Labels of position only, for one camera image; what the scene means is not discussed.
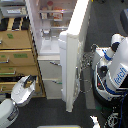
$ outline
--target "white robot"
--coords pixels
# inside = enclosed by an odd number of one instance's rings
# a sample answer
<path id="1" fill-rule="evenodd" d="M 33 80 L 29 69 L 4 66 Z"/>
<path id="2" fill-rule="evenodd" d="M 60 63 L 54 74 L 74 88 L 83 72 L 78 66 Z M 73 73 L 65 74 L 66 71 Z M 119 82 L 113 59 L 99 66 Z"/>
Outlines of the white robot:
<path id="1" fill-rule="evenodd" d="M 128 34 L 127 9 L 121 12 L 120 20 Z M 114 34 L 111 47 L 96 48 L 92 69 L 94 94 L 104 103 L 117 103 L 128 90 L 128 37 Z"/>
<path id="2" fill-rule="evenodd" d="M 22 77 L 13 87 L 11 99 L 5 99 L 0 104 L 0 128 L 10 126 L 18 117 L 18 106 L 25 106 L 35 92 L 36 76 Z"/>

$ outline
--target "refrigerator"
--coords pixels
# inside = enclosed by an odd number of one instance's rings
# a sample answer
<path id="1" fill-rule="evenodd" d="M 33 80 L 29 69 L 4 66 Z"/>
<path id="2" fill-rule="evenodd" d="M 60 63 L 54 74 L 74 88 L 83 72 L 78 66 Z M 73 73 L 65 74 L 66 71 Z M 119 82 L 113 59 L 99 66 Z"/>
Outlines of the refrigerator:
<path id="1" fill-rule="evenodd" d="M 42 62 L 39 66 L 43 68 L 41 74 L 46 95 L 60 88 L 53 95 L 58 92 L 62 95 L 68 112 L 72 112 L 80 93 L 80 73 L 91 4 L 92 0 L 26 0 L 38 61 Z M 48 64 L 44 64 L 46 60 L 61 66 L 61 73 L 54 73 L 55 68 L 50 69 Z M 61 86 L 52 86 L 50 90 L 46 81 L 56 74 L 61 77 Z"/>

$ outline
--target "cabinet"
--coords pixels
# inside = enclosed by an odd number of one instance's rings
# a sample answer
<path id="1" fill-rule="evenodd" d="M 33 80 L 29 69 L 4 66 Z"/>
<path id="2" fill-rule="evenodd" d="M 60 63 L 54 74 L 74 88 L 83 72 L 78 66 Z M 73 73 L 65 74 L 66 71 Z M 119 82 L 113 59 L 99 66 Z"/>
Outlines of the cabinet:
<path id="1" fill-rule="evenodd" d="M 45 97 L 43 82 L 30 29 L 11 30 L 15 18 L 9 18 L 7 30 L 0 31 L 0 93 L 10 93 L 16 82 L 27 75 L 36 75 L 34 97 Z"/>
<path id="2" fill-rule="evenodd" d="M 38 56 L 47 99 L 61 99 L 62 67 L 59 56 Z"/>

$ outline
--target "floor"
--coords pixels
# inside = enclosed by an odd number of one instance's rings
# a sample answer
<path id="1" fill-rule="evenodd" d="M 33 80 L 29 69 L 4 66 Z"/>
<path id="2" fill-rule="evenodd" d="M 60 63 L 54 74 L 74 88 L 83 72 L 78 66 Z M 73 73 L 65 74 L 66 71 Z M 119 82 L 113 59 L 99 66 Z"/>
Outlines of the floor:
<path id="1" fill-rule="evenodd" d="M 128 8 L 125 0 L 106 0 L 104 4 L 100 0 L 94 0 L 91 8 L 90 25 L 87 33 L 85 52 L 91 54 L 92 44 L 108 47 L 111 37 L 115 33 L 126 36 L 120 23 L 120 12 Z M 81 91 L 88 92 L 91 87 L 90 68 L 82 72 Z M 97 103 L 92 90 L 88 93 L 80 93 L 74 103 L 72 113 L 66 112 L 65 103 L 62 100 L 46 100 L 34 98 L 25 107 L 19 108 L 17 120 L 9 128 L 37 128 L 43 125 L 79 125 L 83 128 L 92 128 L 93 122 L 90 116 L 97 116 L 101 128 L 105 124 L 105 118 L 101 110 L 96 109 Z"/>

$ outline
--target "refrigerator shelf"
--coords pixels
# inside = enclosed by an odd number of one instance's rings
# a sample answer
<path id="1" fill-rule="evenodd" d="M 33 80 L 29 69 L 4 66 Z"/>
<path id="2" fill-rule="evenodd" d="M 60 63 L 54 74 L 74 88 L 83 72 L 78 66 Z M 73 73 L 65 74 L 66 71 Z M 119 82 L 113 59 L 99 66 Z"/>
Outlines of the refrigerator shelf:
<path id="1" fill-rule="evenodd" d="M 53 20 L 53 21 L 55 21 L 53 16 L 48 16 L 47 19 L 42 19 L 42 20 Z M 63 16 L 62 21 L 63 20 L 71 20 L 71 17 L 64 17 Z"/>
<path id="2" fill-rule="evenodd" d="M 39 10 L 39 13 L 73 13 L 74 9 L 65 10 Z"/>
<path id="3" fill-rule="evenodd" d="M 68 27 L 51 27 L 51 30 L 67 30 Z"/>

